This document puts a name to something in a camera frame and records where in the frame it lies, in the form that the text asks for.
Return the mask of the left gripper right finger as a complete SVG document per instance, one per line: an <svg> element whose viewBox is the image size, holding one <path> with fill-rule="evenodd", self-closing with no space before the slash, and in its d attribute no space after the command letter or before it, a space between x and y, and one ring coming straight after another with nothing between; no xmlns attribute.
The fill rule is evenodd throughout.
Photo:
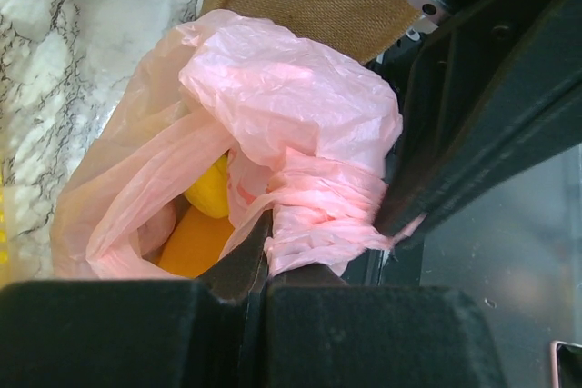
<svg viewBox="0 0 582 388"><path fill-rule="evenodd" d="M446 287L348 285L323 265L273 279L270 387L505 387L479 307Z"/></svg>

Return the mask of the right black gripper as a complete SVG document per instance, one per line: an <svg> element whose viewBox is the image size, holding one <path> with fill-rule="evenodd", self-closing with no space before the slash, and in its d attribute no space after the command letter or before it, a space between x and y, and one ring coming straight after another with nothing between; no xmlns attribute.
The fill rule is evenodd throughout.
<svg viewBox="0 0 582 388"><path fill-rule="evenodd" d="M581 0L452 0L366 68L407 88L396 170L374 221L415 239L581 140Z"/></svg>

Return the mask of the pink plastic grocery bag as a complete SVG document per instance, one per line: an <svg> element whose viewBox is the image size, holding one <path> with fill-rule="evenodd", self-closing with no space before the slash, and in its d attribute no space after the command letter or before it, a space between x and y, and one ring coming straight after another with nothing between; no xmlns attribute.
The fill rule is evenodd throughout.
<svg viewBox="0 0 582 388"><path fill-rule="evenodd" d="M267 19L207 13L142 58L60 194L55 274L167 278L146 255L172 233L175 199L222 156L234 228L223 254L268 211L271 275L309 264L341 274L422 223L414 214L381 234L374 221L402 130L396 94L359 62Z"/></svg>

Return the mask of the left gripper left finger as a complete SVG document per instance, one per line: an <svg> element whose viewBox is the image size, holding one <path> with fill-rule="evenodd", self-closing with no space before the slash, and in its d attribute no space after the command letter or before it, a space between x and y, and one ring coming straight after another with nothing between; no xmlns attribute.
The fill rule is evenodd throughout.
<svg viewBox="0 0 582 388"><path fill-rule="evenodd" d="M260 387L272 216L200 278L31 281L1 293L4 387Z"/></svg>

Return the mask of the braided toy bread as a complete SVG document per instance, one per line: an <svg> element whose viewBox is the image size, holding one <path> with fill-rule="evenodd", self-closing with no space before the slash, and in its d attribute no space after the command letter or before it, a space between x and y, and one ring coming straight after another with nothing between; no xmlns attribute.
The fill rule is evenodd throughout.
<svg viewBox="0 0 582 388"><path fill-rule="evenodd" d="M212 218L191 206L164 244L156 264L171 274L197 278L218 262L233 231L227 217Z"/></svg>

